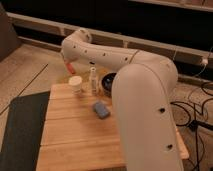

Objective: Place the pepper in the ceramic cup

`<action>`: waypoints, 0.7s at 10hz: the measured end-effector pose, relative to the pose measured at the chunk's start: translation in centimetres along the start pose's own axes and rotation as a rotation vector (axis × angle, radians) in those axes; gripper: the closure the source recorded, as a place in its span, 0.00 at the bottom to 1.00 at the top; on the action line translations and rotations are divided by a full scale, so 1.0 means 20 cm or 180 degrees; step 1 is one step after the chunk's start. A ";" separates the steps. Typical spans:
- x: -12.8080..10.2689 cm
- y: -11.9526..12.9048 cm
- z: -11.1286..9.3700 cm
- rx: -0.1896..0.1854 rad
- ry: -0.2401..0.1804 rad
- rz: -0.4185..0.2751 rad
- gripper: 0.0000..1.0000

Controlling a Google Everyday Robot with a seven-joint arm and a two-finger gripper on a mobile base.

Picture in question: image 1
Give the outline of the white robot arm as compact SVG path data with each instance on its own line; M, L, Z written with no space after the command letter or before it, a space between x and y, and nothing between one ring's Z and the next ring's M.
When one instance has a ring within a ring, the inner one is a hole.
M62 41L61 53L70 62L86 59L116 72L111 96L127 171L184 171L169 100L178 80L173 61L91 39L80 28Z

